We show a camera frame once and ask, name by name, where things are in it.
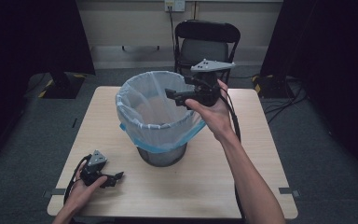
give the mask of wooden table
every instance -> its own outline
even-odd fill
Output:
[[[95,149],[108,159],[103,173],[124,171],[113,188],[97,189],[81,211],[97,217],[240,218],[234,180],[219,142],[205,127],[188,142],[176,164],[158,168],[140,157],[135,145],[118,125],[115,96],[119,87],[99,87],[89,104],[74,145],[63,167],[57,189],[65,189],[78,162]],[[297,216],[269,126],[253,90],[229,90],[241,127],[242,145],[277,197],[284,216]],[[48,213],[62,208],[61,195],[53,195]]]

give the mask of person's right hand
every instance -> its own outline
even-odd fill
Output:
[[[227,85],[220,80],[217,81],[219,82],[220,87],[227,91]],[[223,90],[220,92],[222,96],[227,99],[226,92]],[[193,99],[187,99],[186,105],[202,116],[217,140],[220,140],[224,134],[233,132],[228,109],[222,99],[218,99],[213,106],[205,106]]]

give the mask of gray carpet floor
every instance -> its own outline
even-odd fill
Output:
[[[130,77],[155,70],[172,68],[97,70],[97,76],[87,77],[75,100],[38,98],[49,74],[33,76],[24,114],[0,152],[0,223],[51,223],[43,194],[55,188],[95,89],[120,86]],[[259,70],[260,66],[235,67],[229,87],[251,89],[248,77]],[[299,99],[306,96],[299,82],[290,86],[293,92],[299,91]],[[287,99],[260,101],[269,111]],[[276,112],[267,113],[266,119]],[[295,197],[298,217],[289,223],[358,223],[358,161],[335,140],[317,108],[306,98],[283,110],[269,127],[289,185],[299,193]]]

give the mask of chair seat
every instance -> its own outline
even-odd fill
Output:
[[[182,65],[195,65],[204,59],[228,62],[228,44],[223,42],[185,39],[181,51],[179,63]]]

